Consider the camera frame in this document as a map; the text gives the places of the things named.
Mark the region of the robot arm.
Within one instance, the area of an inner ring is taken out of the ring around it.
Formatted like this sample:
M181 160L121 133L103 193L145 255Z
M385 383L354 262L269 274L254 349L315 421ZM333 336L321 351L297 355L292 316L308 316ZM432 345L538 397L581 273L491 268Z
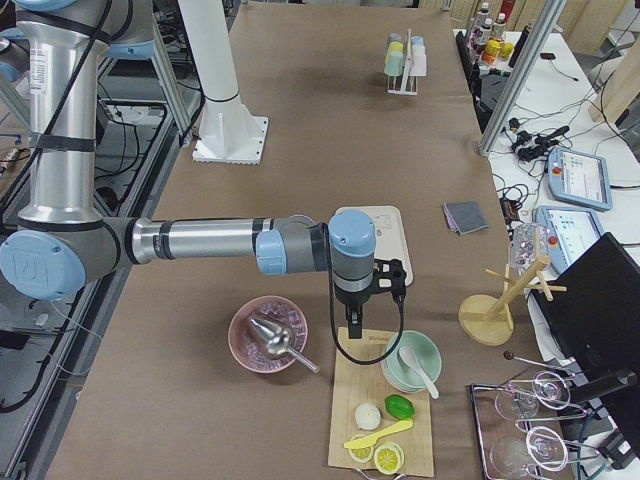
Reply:
M351 338L374 285L375 231L358 210L305 216L151 221L106 217L93 203L97 63L154 54L148 1L20 1L30 47L30 199L1 246L20 293L58 300L115 270L155 259L254 256L266 275L327 271Z

